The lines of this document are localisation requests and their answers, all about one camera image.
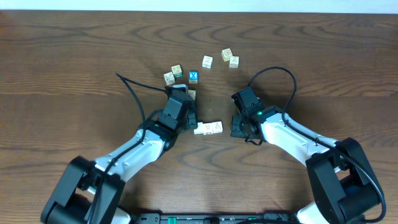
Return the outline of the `yellow edged white block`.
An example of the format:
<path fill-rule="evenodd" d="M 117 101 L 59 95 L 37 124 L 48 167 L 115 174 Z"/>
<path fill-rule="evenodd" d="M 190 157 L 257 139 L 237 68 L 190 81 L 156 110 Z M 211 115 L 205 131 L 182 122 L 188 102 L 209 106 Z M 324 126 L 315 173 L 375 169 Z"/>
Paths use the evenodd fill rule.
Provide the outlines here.
<path fill-rule="evenodd" d="M 204 135 L 213 134 L 213 124 L 212 123 L 203 123 L 203 134 Z"/>

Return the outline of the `red edged grape block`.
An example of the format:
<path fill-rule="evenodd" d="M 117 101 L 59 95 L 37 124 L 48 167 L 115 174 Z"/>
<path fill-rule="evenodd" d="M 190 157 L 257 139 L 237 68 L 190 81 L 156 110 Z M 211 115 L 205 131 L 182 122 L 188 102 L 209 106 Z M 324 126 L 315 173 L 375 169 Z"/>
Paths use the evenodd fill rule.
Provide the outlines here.
<path fill-rule="evenodd" d="M 216 121 L 212 123 L 213 134 L 222 133 L 223 132 L 223 125 L 221 121 Z"/>

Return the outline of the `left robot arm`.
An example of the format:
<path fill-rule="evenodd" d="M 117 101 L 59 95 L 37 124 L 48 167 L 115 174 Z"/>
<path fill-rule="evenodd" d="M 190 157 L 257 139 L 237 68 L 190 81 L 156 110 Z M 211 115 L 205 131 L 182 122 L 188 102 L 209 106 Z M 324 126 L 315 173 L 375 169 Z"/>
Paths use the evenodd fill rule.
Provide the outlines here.
<path fill-rule="evenodd" d="M 130 223 L 132 216 L 119 207 L 126 182 L 143 167 L 171 149 L 178 135 L 197 127 L 194 100 L 169 98 L 153 112 L 136 134 L 106 156 L 89 161 L 81 156 L 67 165 L 42 210 L 42 223 Z"/>

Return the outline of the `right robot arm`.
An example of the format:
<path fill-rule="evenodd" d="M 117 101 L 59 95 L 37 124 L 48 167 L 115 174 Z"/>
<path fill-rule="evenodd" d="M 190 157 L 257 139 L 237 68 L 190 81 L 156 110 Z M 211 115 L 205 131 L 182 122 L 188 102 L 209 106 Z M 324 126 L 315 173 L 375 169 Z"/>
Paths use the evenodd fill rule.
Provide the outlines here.
<path fill-rule="evenodd" d="M 327 138 L 294 121 L 276 106 L 240 106 L 231 136 L 277 146 L 302 163 L 314 201 L 296 214 L 299 223 L 377 223 L 386 199 L 360 143 Z"/>

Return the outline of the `white block red drawing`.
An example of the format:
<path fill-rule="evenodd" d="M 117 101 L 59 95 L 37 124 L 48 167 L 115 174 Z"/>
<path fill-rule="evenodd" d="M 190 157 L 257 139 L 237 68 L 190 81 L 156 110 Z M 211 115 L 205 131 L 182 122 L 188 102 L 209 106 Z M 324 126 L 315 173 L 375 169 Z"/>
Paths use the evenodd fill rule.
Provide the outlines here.
<path fill-rule="evenodd" d="M 172 72 L 168 72 L 164 74 L 164 80 L 166 85 L 172 85 L 175 83 L 175 77 Z"/>

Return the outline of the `blue X letter block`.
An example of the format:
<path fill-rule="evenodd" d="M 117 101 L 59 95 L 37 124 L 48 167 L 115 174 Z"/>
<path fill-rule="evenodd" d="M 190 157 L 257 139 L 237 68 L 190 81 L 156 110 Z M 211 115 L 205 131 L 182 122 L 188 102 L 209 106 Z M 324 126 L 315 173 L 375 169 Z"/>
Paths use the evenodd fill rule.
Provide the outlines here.
<path fill-rule="evenodd" d="M 197 71 L 189 71 L 188 82 L 189 82 L 189 84 L 198 83 L 198 72 Z"/>

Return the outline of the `green edged picture block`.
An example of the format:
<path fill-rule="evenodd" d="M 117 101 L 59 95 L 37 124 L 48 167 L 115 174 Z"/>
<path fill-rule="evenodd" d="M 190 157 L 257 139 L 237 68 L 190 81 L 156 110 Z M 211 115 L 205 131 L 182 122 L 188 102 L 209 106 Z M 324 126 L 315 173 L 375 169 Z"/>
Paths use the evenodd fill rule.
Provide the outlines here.
<path fill-rule="evenodd" d="M 183 76 L 183 71 L 182 71 L 181 65 L 171 66 L 171 69 L 172 69 L 172 73 L 175 78 L 180 78 Z"/>

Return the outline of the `yellow picture block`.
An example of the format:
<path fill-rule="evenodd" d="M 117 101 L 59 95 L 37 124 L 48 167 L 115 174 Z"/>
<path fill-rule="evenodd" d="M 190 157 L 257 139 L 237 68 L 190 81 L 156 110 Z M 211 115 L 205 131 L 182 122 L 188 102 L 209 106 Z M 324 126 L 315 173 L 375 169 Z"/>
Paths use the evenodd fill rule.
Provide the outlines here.
<path fill-rule="evenodd" d="M 227 62 L 227 61 L 229 61 L 230 58 L 233 56 L 233 53 L 232 53 L 232 51 L 231 51 L 230 48 L 227 48 L 227 49 L 223 49 L 223 50 L 221 51 L 221 56 L 222 56 L 222 58 L 223 58 L 223 61 L 224 61 L 224 62 Z"/>

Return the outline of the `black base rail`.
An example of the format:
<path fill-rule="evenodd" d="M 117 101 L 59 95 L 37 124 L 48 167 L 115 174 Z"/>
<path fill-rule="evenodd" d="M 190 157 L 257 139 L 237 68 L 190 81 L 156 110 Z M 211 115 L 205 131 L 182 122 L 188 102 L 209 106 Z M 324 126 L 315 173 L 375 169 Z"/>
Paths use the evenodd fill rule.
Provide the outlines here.
<path fill-rule="evenodd" d="M 214 213 L 214 214 L 161 214 L 161 213 L 142 213 L 133 215 L 130 223 L 133 224 L 233 224 L 248 220 L 275 220 L 276 223 L 300 223 L 298 218 L 291 213 L 252 213 L 252 214 L 233 214 L 233 213 Z"/>

